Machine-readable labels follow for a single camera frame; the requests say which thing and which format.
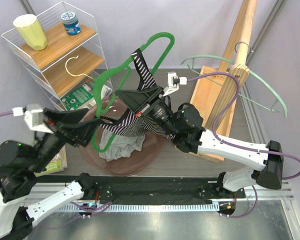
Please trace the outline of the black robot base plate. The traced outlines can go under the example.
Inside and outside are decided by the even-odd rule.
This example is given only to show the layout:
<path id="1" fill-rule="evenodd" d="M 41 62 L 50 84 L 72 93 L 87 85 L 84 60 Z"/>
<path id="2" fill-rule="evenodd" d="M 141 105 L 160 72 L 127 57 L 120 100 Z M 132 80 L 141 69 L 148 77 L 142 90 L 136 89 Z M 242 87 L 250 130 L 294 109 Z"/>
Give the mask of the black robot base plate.
<path id="1" fill-rule="evenodd" d="M 214 177 L 92 176 L 90 179 L 95 185 L 83 199 L 114 205 L 196 205 L 246 197 L 242 187 L 234 193 L 222 190 Z"/>

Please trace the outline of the black white striped top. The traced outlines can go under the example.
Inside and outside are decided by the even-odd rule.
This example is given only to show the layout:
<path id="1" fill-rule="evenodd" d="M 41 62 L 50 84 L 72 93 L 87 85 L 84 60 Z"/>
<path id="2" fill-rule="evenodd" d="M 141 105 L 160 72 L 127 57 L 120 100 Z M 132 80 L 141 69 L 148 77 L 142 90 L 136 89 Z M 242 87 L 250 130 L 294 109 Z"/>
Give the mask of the black white striped top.
<path id="1" fill-rule="evenodd" d="M 138 48 L 131 56 L 140 77 L 137 89 L 146 90 L 156 86 L 157 82 L 147 66 L 142 51 Z M 118 136 L 141 137 L 146 133 L 153 133 L 168 140 L 175 137 L 174 134 L 167 134 L 149 115 L 135 117 L 129 109 L 119 118 L 106 116 L 100 118 L 109 121 L 109 123 L 102 123 L 100 127 Z"/>

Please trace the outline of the mint green clothes hanger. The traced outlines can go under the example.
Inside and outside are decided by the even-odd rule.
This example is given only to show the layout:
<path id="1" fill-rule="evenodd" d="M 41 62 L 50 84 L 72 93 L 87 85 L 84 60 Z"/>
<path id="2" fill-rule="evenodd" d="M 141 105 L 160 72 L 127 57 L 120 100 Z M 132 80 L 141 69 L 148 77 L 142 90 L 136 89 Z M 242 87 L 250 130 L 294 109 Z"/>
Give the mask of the mint green clothes hanger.
<path id="1" fill-rule="evenodd" d="M 280 97 L 280 95 L 265 81 L 263 80 L 259 75 L 257 75 L 255 72 L 253 72 L 252 70 L 249 70 L 249 68 L 244 64 L 244 63 L 235 63 L 233 60 L 225 58 L 225 57 L 221 57 L 221 56 L 217 56 L 217 55 L 209 55 L 209 54 L 201 54 L 201 55 L 194 55 L 191 57 L 188 57 L 186 59 L 184 59 L 181 62 L 181 65 L 183 65 L 186 61 L 191 60 L 192 61 L 192 65 L 190 66 L 189 64 L 187 64 L 187 67 L 189 70 L 195 72 L 196 74 L 198 74 L 201 78 L 208 78 L 208 74 L 207 73 L 198 73 L 197 71 L 194 70 L 194 62 L 195 59 L 199 59 L 199 58 L 206 58 L 206 59 L 216 59 L 216 60 L 220 60 L 222 62 L 226 62 L 228 64 L 232 64 L 232 67 L 230 68 L 228 74 L 226 74 L 225 70 L 213 70 L 212 73 L 214 73 L 215 75 L 224 75 L 227 76 L 228 78 L 236 78 L 235 84 L 236 84 L 236 92 L 235 92 L 235 98 L 237 98 L 238 96 L 241 96 L 243 98 L 245 98 L 246 100 L 257 104 L 258 106 L 272 112 L 272 113 L 279 113 L 281 110 L 280 109 L 274 109 L 274 106 L 279 103 L 281 105 L 281 108 L 283 110 L 283 116 L 285 119 L 288 118 L 288 109 L 286 104 L 284 103 L 283 99 Z M 261 84 L 263 84 L 276 98 L 274 104 L 272 105 L 271 108 L 265 107 L 259 103 L 257 103 L 254 100 L 251 100 L 248 97 L 243 96 L 242 94 L 239 93 L 239 87 L 242 87 L 244 85 L 243 79 L 247 79 L 248 76 L 252 76 L 254 77 L 256 80 L 258 80 Z"/>

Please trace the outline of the grey tank top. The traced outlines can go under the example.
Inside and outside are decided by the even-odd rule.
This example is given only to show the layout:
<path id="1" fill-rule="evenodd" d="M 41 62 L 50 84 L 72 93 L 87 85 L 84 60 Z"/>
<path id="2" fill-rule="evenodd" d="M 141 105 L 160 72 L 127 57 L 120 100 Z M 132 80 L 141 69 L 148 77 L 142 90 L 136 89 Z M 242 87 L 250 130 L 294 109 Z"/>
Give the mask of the grey tank top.
<path id="1" fill-rule="evenodd" d="M 111 145 L 105 152 L 100 152 L 99 157 L 110 162 L 120 158 L 129 158 L 133 151 L 141 151 L 146 136 L 126 137 L 116 135 Z"/>

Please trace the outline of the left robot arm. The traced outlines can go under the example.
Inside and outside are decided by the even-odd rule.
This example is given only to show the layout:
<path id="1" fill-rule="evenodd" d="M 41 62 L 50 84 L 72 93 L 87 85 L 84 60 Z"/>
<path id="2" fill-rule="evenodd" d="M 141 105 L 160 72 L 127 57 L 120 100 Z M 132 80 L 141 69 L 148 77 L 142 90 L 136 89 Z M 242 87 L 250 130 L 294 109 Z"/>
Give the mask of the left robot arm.
<path id="1" fill-rule="evenodd" d="M 57 153 L 69 144 L 86 147 L 96 128 L 98 117 L 84 121 L 86 108 L 56 111 L 38 104 L 16 107 L 14 116 L 22 116 L 28 128 L 42 132 L 34 145 L 6 140 L 0 145 L 0 240 L 22 240 L 42 220 L 72 201 L 92 199 L 97 184 L 87 173 L 80 174 L 63 190 L 33 205 L 22 206 L 38 182 L 37 174 L 44 171 Z"/>

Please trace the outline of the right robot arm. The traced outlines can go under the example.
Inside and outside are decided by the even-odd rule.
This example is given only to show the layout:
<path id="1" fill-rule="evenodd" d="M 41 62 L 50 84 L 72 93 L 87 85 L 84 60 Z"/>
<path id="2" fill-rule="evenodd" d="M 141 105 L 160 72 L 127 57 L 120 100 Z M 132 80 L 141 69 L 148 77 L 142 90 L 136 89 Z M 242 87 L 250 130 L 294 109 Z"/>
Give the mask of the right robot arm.
<path id="1" fill-rule="evenodd" d="M 279 142 L 254 144 L 220 136 L 202 127 L 203 118 L 190 103 L 172 112 L 158 86 L 144 90 L 116 90 L 116 96 L 137 118 L 150 117 L 182 152 L 216 155 L 239 162 L 243 168 L 222 172 L 216 193 L 223 198 L 241 188 L 259 185 L 270 190 L 282 187 L 284 158 Z"/>

